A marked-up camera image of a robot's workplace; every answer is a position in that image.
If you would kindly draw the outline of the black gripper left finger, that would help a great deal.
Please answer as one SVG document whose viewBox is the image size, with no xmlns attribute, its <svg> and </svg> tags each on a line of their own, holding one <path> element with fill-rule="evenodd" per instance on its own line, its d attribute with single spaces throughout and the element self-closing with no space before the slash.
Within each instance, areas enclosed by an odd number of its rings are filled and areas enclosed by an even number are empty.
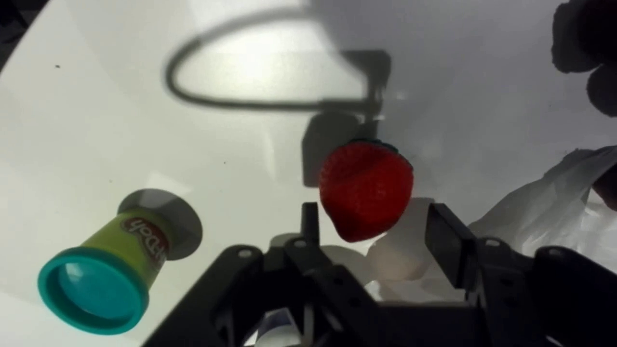
<svg viewBox="0 0 617 347">
<path fill-rule="evenodd" d="M 288 309 L 307 346 L 373 347 L 384 315 L 352 273 L 319 248 L 319 205 L 305 203 L 302 232 L 269 253 L 228 248 L 184 296 L 145 347 L 242 347 L 267 313 Z"/>
</svg>

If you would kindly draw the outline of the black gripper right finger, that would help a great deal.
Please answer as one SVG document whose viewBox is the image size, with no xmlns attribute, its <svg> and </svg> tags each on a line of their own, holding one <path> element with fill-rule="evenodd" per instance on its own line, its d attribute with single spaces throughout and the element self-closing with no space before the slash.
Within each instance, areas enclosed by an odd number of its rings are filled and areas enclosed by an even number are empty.
<svg viewBox="0 0 617 347">
<path fill-rule="evenodd" d="M 462 306 L 388 306 L 408 347 L 617 347 L 617 277 L 568 250 L 533 257 L 433 205 L 427 248 Z"/>
</svg>

